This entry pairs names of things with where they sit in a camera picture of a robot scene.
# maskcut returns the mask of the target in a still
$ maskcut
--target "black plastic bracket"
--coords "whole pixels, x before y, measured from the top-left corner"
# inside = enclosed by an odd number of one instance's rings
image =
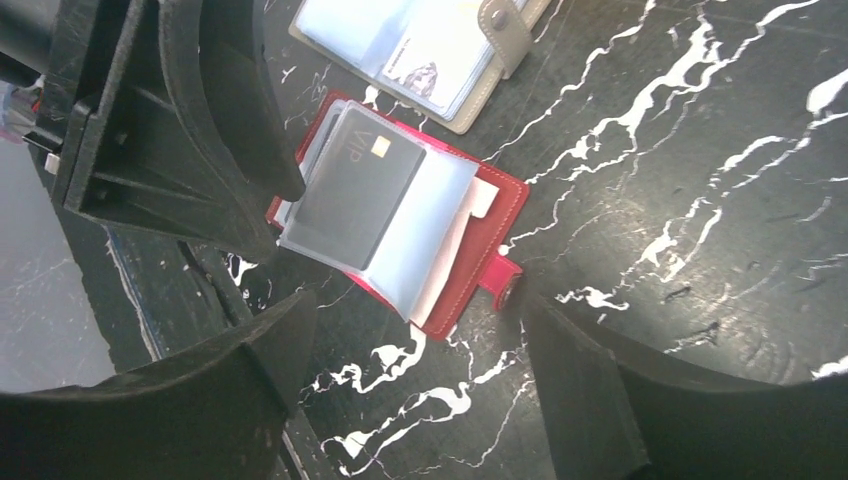
[[[27,140],[51,197],[98,223],[276,251],[264,211],[303,178],[263,58],[259,0],[64,0]]]

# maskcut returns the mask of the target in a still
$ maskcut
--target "white card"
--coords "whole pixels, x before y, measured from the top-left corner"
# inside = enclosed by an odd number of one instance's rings
[[[481,3],[422,2],[383,74],[438,109],[448,109],[489,46],[477,25]]]

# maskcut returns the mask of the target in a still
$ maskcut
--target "black card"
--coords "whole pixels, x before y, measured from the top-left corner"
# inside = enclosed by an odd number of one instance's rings
[[[335,129],[287,238],[364,270],[426,150],[358,108],[343,113]]]

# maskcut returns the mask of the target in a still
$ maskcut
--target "card chip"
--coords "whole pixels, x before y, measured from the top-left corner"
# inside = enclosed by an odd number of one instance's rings
[[[377,140],[374,141],[374,146],[371,147],[371,153],[383,158],[386,156],[386,152],[389,151],[389,146],[391,146],[391,144],[392,142],[388,138],[378,135]]]

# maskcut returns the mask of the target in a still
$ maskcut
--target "black plastic stand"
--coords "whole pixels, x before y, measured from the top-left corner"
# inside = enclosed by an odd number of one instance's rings
[[[297,294],[92,388],[0,395],[0,478],[269,478],[314,334]]]
[[[848,478],[848,376],[744,380],[520,297],[558,478]]]
[[[0,0],[0,25],[34,26],[0,33],[0,50],[46,74],[25,138],[48,154],[53,201],[101,224],[270,257],[265,210],[305,187],[263,57],[264,1],[21,2]]]

